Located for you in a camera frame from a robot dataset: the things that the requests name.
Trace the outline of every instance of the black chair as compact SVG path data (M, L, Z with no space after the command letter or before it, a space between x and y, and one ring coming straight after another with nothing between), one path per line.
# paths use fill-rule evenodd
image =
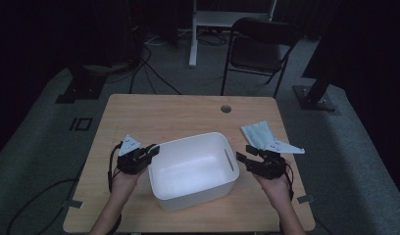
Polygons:
M275 98L289 54L300 38L298 28L290 23L252 18L237 20L230 29L221 96L225 93L228 71L266 75L270 77L267 84L280 71Z

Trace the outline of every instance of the hand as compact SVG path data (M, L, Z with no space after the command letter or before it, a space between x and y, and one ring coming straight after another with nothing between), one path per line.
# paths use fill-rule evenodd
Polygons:
M260 175L253 175L256 180L261 184L262 189L270 199L271 205L277 211L279 220L282 225L283 234L305 234L304 228L292 207L291 200L289 198L289 182L285 174L280 178L267 179Z
M115 168L111 196L89 234L106 234L114 227L126 202L129 200L129 196L132 194L137 184L139 176L141 176L145 170L146 168L137 174L126 174Z
M291 200L289 198L289 183L285 174L283 174L280 178L275 178L272 180L256 174L253 176L261 184L262 189L269 198L274 209L277 211L283 210L285 206L289 206L291 204Z
M117 168L114 170L114 178L112 179L112 193L113 197L129 198L133 189L136 187L139 176L145 172L146 168L139 171L137 174L126 174L119 171Z

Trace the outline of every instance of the wooden table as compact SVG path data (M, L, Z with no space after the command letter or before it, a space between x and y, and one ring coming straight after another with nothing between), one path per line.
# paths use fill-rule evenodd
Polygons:
M231 107L226 114L221 106ZM64 229L90 230L109 197L107 171L115 145L127 134L142 147L192 135L220 132L233 152L245 153L248 144L240 126L267 120L274 135L288 142L276 101L268 97L112 95L99 124L86 165L75 190L80 209L69 208ZM308 203L296 197L305 191L293 155L295 198L293 206L306 230L315 227ZM152 193L148 171L123 210L119 232L242 232L276 231L279 220L258 182L239 163L240 175L231 192L222 198L180 211L163 211Z

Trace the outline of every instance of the black cable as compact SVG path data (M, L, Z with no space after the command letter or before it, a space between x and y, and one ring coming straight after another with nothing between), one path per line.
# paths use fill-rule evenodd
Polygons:
M289 175L286 171L285 171L285 175L286 175L286 178L288 179L289 186L292 187L292 184L294 183L294 171L292 170L291 165L289 165L289 164L286 164L286 165L288 166L289 170L291 171L291 178L289 178Z
M174 90L178 95L181 95L181 93L180 93L177 89L175 89L175 87L173 87L173 86L172 86L171 84L169 84L165 79L163 79L163 78L148 64L148 60L151 58L152 52L151 52L151 50L150 50L148 47L146 47L146 46L144 46L143 48L144 48L145 50L147 50L148 53L149 53L149 54L148 54L148 59L147 59L147 60L144 60L144 59L140 58L140 60L142 61L142 63L140 64L140 66L139 66L139 68L138 68L138 70L137 70L136 72L138 72L142 67L148 66L148 68L149 68L153 73L155 73L164 83L166 83L169 87L171 87L171 89ZM131 82L130 82L130 87L129 87L129 94L132 94L132 88L133 88L133 85L134 85L135 77L136 77L136 73L132 76L132 79L131 79ZM151 80L149 79L149 77L148 77L148 81L150 82L151 88L153 89L154 93L156 93L156 92L155 92L155 89L154 89L154 87L153 87L153 85L152 85L152 83L151 83Z
M26 204L24 204L24 205L17 211L16 215L14 215L14 217L11 219L10 224L9 224L8 227L7 227L7 232L6 232L6 234L7 234L7 235L10 235L10 234L11 234L11 229L12 229L12 226L13 226L14 222L17 220L18 216L20 216L20 214L21 214L32 202L34 202L38 197L40 197L41 195L43 195L44 193L46 193L48 190L52 189L53 187L55 187L55 186L57 186L57 185L59 185L59 184L67 183L67 182L77 182L77 181L78 181L78 177L80 176L81 172L83 171L83 168L84 168L84 164L80 167L80 171L77 173L77 175L75 176L75 178L73 178L73 179L61 180L61 181L59 181L59 182L56 182L56 183L54 183L54 184L48 186L47 188L45 188L44 190L42 190L40 193L38 193L35 197L33 197L32 199L30 199ZM75 184L73 184L72 187L70 188L69 193L67 194L67 197L66 197L66 200L65 200L65 201L68 201L68 200L69 200L69 198L71 197L71 194L72 194L74 188L75 188ZM52 219L44 228L42 228L42 229L41 229L38 233L36 233L36 234L38 235L38 234L42 234L43 232L45 232L45 231L56 221L56 219L60 216L60 214L62 213L63 209L64 209L64 207L61 207L61 208L59 209L59 211L56 213L56 215L53 217L53 219Z
M95 70L91 70L91 69L86 69L86 71L91 74L91 75L95 75L95 76L111 76L111 75L122 75L122 74L127 74L130 73L132 71L135 70L135 68L137 68L139 65L139 61L137 60L129 60L127 62L127 65L125 67L122 68L118 68L118 69L114 69L114 70L108 70L108 71L95 71ZM124 80L126 77L117 79L117 80L113 80L113 81L107 81L106 83L116 83L119 81Z
M151 86L152 91L154 92L154 94L157 94L157 91L155 91L154 85L152 84L151 79L149 78L147 68L144 67L144 71L145 71L145 74L147 76L147 80L149 82L149 85Z
M112 161L115 155L115 152L121 148L121 146L123 145L124 142L121 141L121 143L119 143L118 145L116 145L114 147L114 149L111 152L111 156L109 158L109 169L108 169L108 187L109 187L109 192L112 192L112 180L115 176L117 176L117 174L115 174L115 176L112 176Z
M106 84L113 84L113 83L118 83L120 81L126 80L131 74L132 74L133 70L130 70L129 72L124 72L124 76L117 78L115 77L115 80L109 80L109 78L106 80Z
M219 42L211 42L211 41L201 39L201 37L204 37L204 36L215 36L219 39ZM224 46L228 43L228 40L224 35L219 34L219 33L214 33L211 31L209 31L207 34L198 35L197 41L199 41L199 43L202 43L202 44L208 45L208 46Z
M114 174L114 176L112 178L115 178L119 173L121 173L122 171L120 169L118 169L118 172L116 174Z

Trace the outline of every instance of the human hand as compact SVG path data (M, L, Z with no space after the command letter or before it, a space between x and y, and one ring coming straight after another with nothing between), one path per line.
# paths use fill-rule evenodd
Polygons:
M289 198L289 182L285 174L283 174L280 178L271 180L257 174L253 174L253 176L261 184L262 189L264 190L275 210L279 212L285 207L289 207L291 205L291 200Z
M137 174L127 174L115 168L111 195L128 199L133 189L136 187L139 176L141 176L145 170L146 168L142 169Z

